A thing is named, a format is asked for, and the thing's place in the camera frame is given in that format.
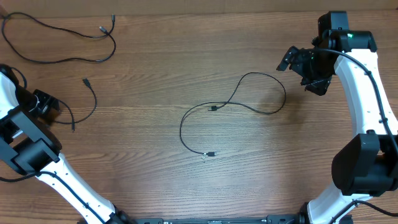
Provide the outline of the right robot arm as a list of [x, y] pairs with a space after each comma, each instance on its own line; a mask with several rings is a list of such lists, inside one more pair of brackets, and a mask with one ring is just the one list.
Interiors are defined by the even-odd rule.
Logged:
[[371, 32], [351, 30], [345, 11], [318, 19], [310, 49], [291, 47], [277, 69], [293, 70], [307, 91], [322, 96], [333, 76], [343, 86], [352, 140], [333, 158], [331, 184], [296, 215], [269, 215], [268, 223], [351, 223], [350, 211], [397, 189], [397, 118], [382, 85]]

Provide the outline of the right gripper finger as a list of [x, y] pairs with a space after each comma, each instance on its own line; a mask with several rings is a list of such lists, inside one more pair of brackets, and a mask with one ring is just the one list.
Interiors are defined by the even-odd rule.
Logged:
[[295, 72], [299, 70], [299, 49], [295, 46], [291, 46], [288, 49], [276, 70], [283, 72], [287, 68]]
[[324, 80], [317, 80], [305, 86], [305, 91], [310, 91], [318, 96], [326, 94], [331, 83], [331, 77]]

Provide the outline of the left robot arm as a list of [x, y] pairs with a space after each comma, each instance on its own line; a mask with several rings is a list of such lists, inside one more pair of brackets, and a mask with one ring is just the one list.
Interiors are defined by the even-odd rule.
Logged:
[[1, 160], [20, 174], [18, 181], [36, 177], [58, 192], [83, 217], [83, 223], [133, 223], [109, 200], [96, 193], [60, 152], [62, 145], [49, 131], [50, 110], [59, 100], [20, 84], [19, 70], [1, 65]]

